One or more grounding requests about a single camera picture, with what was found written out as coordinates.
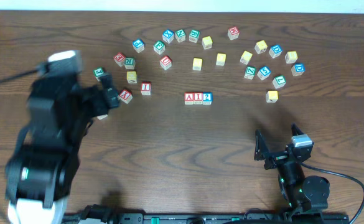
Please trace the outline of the red A block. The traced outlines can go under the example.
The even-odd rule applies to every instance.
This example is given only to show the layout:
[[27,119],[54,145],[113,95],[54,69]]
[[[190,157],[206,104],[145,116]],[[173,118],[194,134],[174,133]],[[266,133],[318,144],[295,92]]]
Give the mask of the red A block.
[[184,93],[184,103],[186,105],[192,105],[194,103],[194,94],[192,92]]

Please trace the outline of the blue 2 block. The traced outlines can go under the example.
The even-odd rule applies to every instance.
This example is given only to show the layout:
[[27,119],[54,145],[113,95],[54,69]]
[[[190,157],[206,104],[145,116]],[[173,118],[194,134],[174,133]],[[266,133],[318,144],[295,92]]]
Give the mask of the blue 2 block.
[[204,92],[203,93],[203,105],[210,105],[212,104],[213,96],[211,92]]

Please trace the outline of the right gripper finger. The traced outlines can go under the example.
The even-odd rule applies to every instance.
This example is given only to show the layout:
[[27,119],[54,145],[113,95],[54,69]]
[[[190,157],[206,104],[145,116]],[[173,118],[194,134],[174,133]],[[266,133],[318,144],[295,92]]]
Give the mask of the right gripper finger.
[[292,125],[291,125],[291,132],[292,132],[293,136],[304,135],[304,133],[301,131],[301,129],[295,123],[292,123]]
[[262,161],[268,158],[269,149],[266,145],[265,138],[260,130],[255,131],[256,145],[254,151],[254,160]]

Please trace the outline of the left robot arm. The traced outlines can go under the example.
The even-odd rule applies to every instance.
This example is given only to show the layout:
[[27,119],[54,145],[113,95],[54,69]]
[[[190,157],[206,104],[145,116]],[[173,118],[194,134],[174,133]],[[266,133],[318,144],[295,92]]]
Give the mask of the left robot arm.
[[30,122],[20,130],[6,165],[11,223],[61,223],[82,139],[95,117],[119,106],[112,76],[106,73],[99,81],[101,86],[84,88],[74,74],[32,84]]

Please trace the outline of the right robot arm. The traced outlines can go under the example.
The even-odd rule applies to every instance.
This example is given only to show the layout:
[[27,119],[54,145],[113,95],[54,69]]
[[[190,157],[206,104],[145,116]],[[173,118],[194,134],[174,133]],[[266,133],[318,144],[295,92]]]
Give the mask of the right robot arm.
[[282,151],[272,152],[261,131],[257,129],[254,160],[264,161],[266,170],[278,170],[281,193],[293,212],[321,212],[328,208],[330,183],[324,177],[304,174],[303,162],[310,158],[314,142],[295,124],[291,126],[291,131],[291,143]]

